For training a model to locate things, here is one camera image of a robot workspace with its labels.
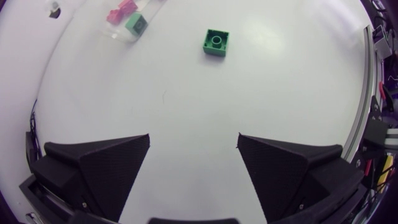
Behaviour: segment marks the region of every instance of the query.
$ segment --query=white table surface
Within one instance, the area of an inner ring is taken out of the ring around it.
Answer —
[[[266,223],[238,133],[343,145],[369,23],[358,0],[168,0],[131,45],[75,19],[40,87],[40,143],[149,133],[121,223]],[[203,52],[207,29],[230,32],[225,58]]]

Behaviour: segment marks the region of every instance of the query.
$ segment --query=small white object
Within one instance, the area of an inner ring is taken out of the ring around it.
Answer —
[[[374,48],[377,55],[381,60],[384,60],[392,55],[392,49],[389,43],[389,35],[386,34],[383,26],[378,26],[375,31],[373,31],[374,38]]]

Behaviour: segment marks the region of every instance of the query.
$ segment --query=black cable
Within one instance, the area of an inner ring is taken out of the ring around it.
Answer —
[[[389,170],[391,170],[391,169],[393,169],[393,168],[395,168],[394,165],[388,167],[385,171],[383,171],[382,175],[383,175],[385,172],[387,172],[387,171],[389,171]],[[390,175],[383,183],[377,185],[377,186],[375,187],[375,189],[377,189],[377,188],[379,188],[379,189],[376,190],[376,192],[374,193],[374,195],[370,198],[370,200],[368,199],[368,201],[361,207],[360,210],[364,209],[364,208],[365,208],[366,206],[368,206],[370,203],[373,203],[373,200],[377,197],[377,195],[379,195],[380,191],[381,191],[381,190],[394,178],[394,176],[395,176],[395,174]]]
[[[389,26],[389,21],[388,21],[386,18],[382,17],[382,16],[375,16],[375,17],[373,17],[373,24],[374,24],[375,26],[376,26],[376,19],[381,19],[382,21],[386,22],[387,26]]]
[[[35,107],[36,107],[37,99],[33,104],[32,111],[30,112],[30,139],[32,140],[33,148],[37,154],[37,158],[40,159],[43,157],[42,150],[40,148],[39,139],[36,134],[36,119],[35,119]]]

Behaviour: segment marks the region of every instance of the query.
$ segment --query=lego stud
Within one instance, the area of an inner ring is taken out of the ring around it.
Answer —
[[[221,37],[219,37],[219,36],[212,37],[211,43],[213,44],[213,47],[221,48]]]
[[[106,20],[111,24],[117,26],[123,19],[123,13],[119,9],[111,10]]]
[[[229,33],[218,30],[207,30],[203,51],[206,54],[225,57]]]
[[[131,15],[125,27],[132,35],[140,36],[147,27],[147,21],[140,13],[135,12]]]
[[[119,8],[125,16],[130,16],[138,9],[138,6],[133,0],[124,0],[119,4]]]

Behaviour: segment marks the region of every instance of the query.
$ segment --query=clear plastic bag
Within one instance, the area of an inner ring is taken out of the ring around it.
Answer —
[[[108,14],[103,15],[104,24],[99,29],[116,40],[134,42],[164,2],[166,0],[103,0]]]

